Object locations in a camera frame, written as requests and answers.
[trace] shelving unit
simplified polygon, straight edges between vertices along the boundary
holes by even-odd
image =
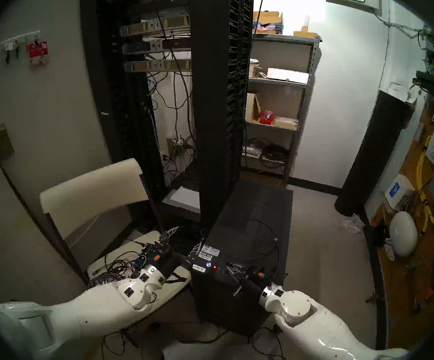
[[[301,90],[301,98],[299,103],[293,101],[290,104],[290,108],[293,110],[295,106],[295,115],[289,116],[290,118],[298,119],[298,126],[295,129],[283,128],[275,125],[265,125],[261,124],[256,120],[247,122],[248,129],[254,129],[255,125],[266,126],[267,131],[274,132],[278,131],[279,134],[289,134],[291,135],[289,146],[285,147],[289,150],[289,160],[288,162],[282,161],[272,161],[275,163],[282,164],[283,167],[283,185],[285,186],[288,182],[288,177],[290,171],[293,167],[295,161],[295,156],[298,152],[298,146],[302,137],[303,128],[305,125],[305,119],[307,117],[308,106],[310,101],[310,96],[313,88],[313,83],[315,80],[315,71],[317,68],[316,55],[319,51],[319,44],[322,41],[320,37],[316,38],[305,38],[305,37],[294,37],[286,36],[280,34],[256,34],[254,38],[254,44],[252,47],[251,57],[259,60],[259,65],[263,68],[263,72],[266,73],[268,68],[281,68],[300,72],[307,72],[309,74],[309,81],[307,84],[282,81],[268,78],[254,77],[249,78],[249,88],[250,89],[263,89],[266,87],[273,88],[292,88],[293,90]],[[267,98],[271,98],[272,93],[267,93]],[[281,100],[277,99],[275,102],[282,103]],[[247,154],[247,158],[257,158],[258,156]]]
[[[291,86],[291,87],[307,87],[307,86],[309,86],[305,83],[274,80],[272,78],[261,78],[261,77],[249,77],[249,82],[250,83],[269,83],[271,85],[282,85],[282,86]]]
[[[263,161],[268,161],[268,162],[275,162],[275,163],[277,163],[277,164],[284,164],[283,161],[270,160],[270,159],[268,159],[268,158],[264,158],[264,157],[262,157],[262,158],[260,159],[260,157],[258,157],[258,156],[255,155],[255,154],[251,154],[251,153],[247,153],[247,158],[256,158],[256,159],[258,159],[258,160],[263,160]]]
[[[274,129],[284,129],[284,130],[291,130],[291,131],[295,131],[298,129],[298,126],[296,126],[295,128],[285,128],[283,126],[277,126],[277,125],[266,125],[266,124],[261,124],[260,122],[256,121],[256,120],[252,120],[251,122],[248,122],[248,124],[254,124],[254,125],[259,125],[259,126],[267,126],[269,128],[274,128]]]

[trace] sticker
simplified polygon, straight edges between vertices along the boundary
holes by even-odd
[[[220,250],[213,248],[211,246],[208,246],[208,245],[202,246],[202,251],[204,251],[205,253],[209,253],[211,255],[215,255],[216,257],[218,257],[218,254],[220,253]]]
[[[192,268],[193,268],[194,270],[196,270],[196,271],[199,271],[199,272],[203,272],[203,273],[205,273],[205,268],[200,267],[200,266],[198,266],[198,265],[193,265]]]
[[[395,185],[390,190],[390,197],[394,197],[399,189],[400,189],[400,185],[398,183],[395,183]]]
[[[199,253],[199,257],[207,260],[207,261],[211,261],[212,260],[212,255],[208,254],[208,253],[204,253],[203,251],[201,251]]]

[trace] white chair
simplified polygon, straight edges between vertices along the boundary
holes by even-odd
[[[84,274],[65,239],[78,227],[100,214],[119,206],[148,200],[149,197],[145,191],[141,175],[142,170],[139,164],[134,158],[130,158],[80,175],[40,194],[40,203],[44,214],[50,222],[69,264],[85,283],[89,281],[89,278],[104,272],[104,257],[93,262],[87,268],[87,274]],[[153,243],[159,237],[158,231],[152,231],[134,241]],[[106,260],[111,262],[126,251],[135,251],[135,254],[127,253],[122,256],[123,259],[133,260],[141,250],[140,244],[129,242],[107,254]],[[158,299],[149,313],[162,306],[190,282],[190,273],[183,267],[176,268],[174,272],[185,278],[186,281],[164,284],[161,290],[156,291]]]

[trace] white wall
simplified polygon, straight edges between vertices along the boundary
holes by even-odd
[[[258,10],[260,0],[254,0]],[[383,12],[388,11],[382,0]],[[309,31],[323,39],[322,57],[292,177],[342,187],[364,137],[379,88],[387,27],[372,13],[326,0],[263,0],[284,12],[284,34]]]
[[[390,1],[390,21],[415,29],[420,29],[423,26],[423,22],[418,17],[393,1]],[[425,46],[425,42],[420,41],[420,44],[422,47]],[[406,100],[407,91],[412,85],[415,72],[417,70],[425,71],[425,64],[422,61],[424,58],[425,53],[418,46],[415,32],[391,27],[389,49],[380,89],[394,95],[396,98]],[[404,86],[403,92],[396,92],[395,89],[398,88],[395,87],[396,83]],[[427,93],[422,92],[421,95],[418,95],[417,87],[412,88],[411,92],[412,97],[418,97],[417,105],[408,126],[401,131],[387,166],[365,205],[369,219],[382,203],[382,193],[390,187],[399,173],[420,121]]]
[[[190,51],[182,51],[182,52],[174,52],[175,57],[177,59],[189,59],[192,57]],[[161,58],[160,54],[154,55],[156,58]],[[190,94],[192,91],[192,77],[188,72],[182,72],[184,75],[185,84],[187,86],[187,91]],[[155,76],[156,81],[162,80],[159,82],[157,89],[160,96],[157,92],[152,94],[152,99],[154,99],[156,103],[154,103],[154,115],[155,122],[157,125],[157,134],[158,141],[160,145],[160,153],[161,154],[169,154],[167,149],[167,138],[174,138],[176,136],[176,128],[175,128],[175,120],[176,114],[175,109],[173,108],[176,103],[174,102],[174,73],[169,72],[168,76],[165,77],[165,73],[159,73]],[[179,74],[175,74],[175,94],[177,107],[182,105],[182,103],[187,99],[187,95],[185,93],[185,87],[182,82],[182,78]],[[162,97],[165,99],[165,103],[170,108],[167,108],[162,100]],[[190,96],[190,121],[192,122],[192,101]],[[184,103],[183,107],[177,111],[177,134],[184,139],[189,137],[189,128],[187,123],[187,103]]]
[[[31,67],[24,49],[6,64],[0,51],[0,123],[15,149],[3,165],[50,232],[40,192],[111,160],[87,76],[79,0],[15,0],[0,17],[0,41],[34,30],[48,42],[47,66]],[[88,255],[129,222],[126,208],[100,217],[86,235]]]
[[[85,289],[35,226],[0,170],[0,303],[64,303]]]

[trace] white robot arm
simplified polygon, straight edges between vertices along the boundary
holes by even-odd
[[[368,348],[342,319],[298,290],[284,291],[272,284],[262,292],[260,304],[274,313],[277,325],[292,342],[316,359],[395,359],[408,353],[404,349]]]
[[[152,308],[152,293],[162,288],[178,264],[169,261],[161,271],[148,265],[138,278],[93,287],[74,300],[55,306],[32,302],[0,304],[0,328],[13,327],[13,334],[6,330],[6,337],[14,344],[17,336],[27,333],[27,340],[22,343],[21,338],[19,346],[26,345],[27,353],[34,359],[48,359],[65,342],[107,335],[139,321]],[[404,349],[376,351],[366,347],[339,317],[300,291],[284,291],[275,284],[262,291],[248,279],[240,282],[266,311],[274,313],[284,334],[317,359],[394,359],[407,354]]]
[[[48,359],[65,342],[107,335],[139,321],[152,308],[152,293],[165,282],[166,277],[148,265],[138,278],[95,286],[67,303],[1,303],[0,330],[7,337],[9,327],[19,333],[19,340],[15,335],[7,338],[18,353]]]

